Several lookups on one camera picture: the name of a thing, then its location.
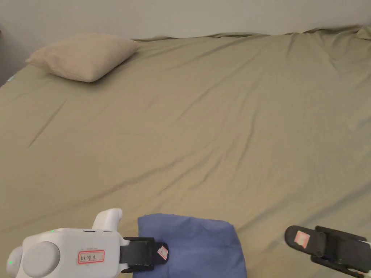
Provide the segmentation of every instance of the blue cloth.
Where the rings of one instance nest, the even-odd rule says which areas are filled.
[[[154,214],[138,218],[139,236],[169,245],[169,259],[133,278],[246,278],[234,227],[224,221]]]

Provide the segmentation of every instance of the handwritten label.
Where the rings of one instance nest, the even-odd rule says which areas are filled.
[[[167,260],[167,254],[169,253],[169,251],[167,251],[167,249],[163,246],[161,246],[161,248],[157,251],[157,253],[164,259],[164,260]]]
[[[294,242],[296,242],[297,244],[301,245],[304,247],[304,249],[306,248],[306,246],[308,245],[308,242],[309,242],[309,238],[311,236],[302,232],[302,231],[298,231],[296,233],[296,236],[295,236],[295,240]]]
[[[80,251],[77,263],[92,264],[96,262],[104,262],[105,252],[104,250],[91,250],[91,251]]]

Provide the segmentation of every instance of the bed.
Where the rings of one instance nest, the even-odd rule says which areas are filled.
[[[371,236],[367,32],[142,40],[93,83],[26,66],[0,88],[0,261],[118,207],[125,236],[158,212],[230,222],[249,277],[340,277],[283,233]]]

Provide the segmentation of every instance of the pillow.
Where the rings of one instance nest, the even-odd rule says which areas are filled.
[[[138,48],[137,42],[117,35],[81,33],[37,50],[26,62],[60,77],[93,82]]]

